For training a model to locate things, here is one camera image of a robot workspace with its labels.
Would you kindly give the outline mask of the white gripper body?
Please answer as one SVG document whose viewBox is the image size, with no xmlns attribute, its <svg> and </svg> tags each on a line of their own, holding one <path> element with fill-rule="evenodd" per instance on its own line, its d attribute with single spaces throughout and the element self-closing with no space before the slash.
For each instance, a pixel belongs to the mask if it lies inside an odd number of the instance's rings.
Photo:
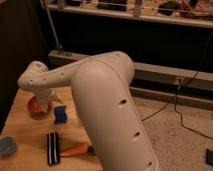
<svg viewBox="0 0 213 171">
<path fill-rule="evenodd" d="M 52 103 L 54 101 L 57 101 L 58 97 L 57 96 L 48 97 L 48 98 L 38 98 L 38 97 L 36 97 L 36 99 L 37 99 L 37 101 L 39 102 L 40 105 L 46 107 L 48 103 L 50 103 L 52 105 Z"/>
</svg>

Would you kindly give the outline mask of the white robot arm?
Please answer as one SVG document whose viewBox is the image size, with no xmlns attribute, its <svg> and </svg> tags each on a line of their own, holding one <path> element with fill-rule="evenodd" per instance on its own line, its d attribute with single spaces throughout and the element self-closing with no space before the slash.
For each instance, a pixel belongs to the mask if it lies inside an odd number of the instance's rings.
<svg viewBox="0 0 213 171">
<path fill-rule="evenodd" d="M 134 73 L 131 58 L 113 51 L 53 70 L 34 61 L 18 86 L 33 92 L 43 108 L 57 97 L 56 87 L 69 86 L 104 171 L 161 171 L 129 91 Z"/>
</svg>

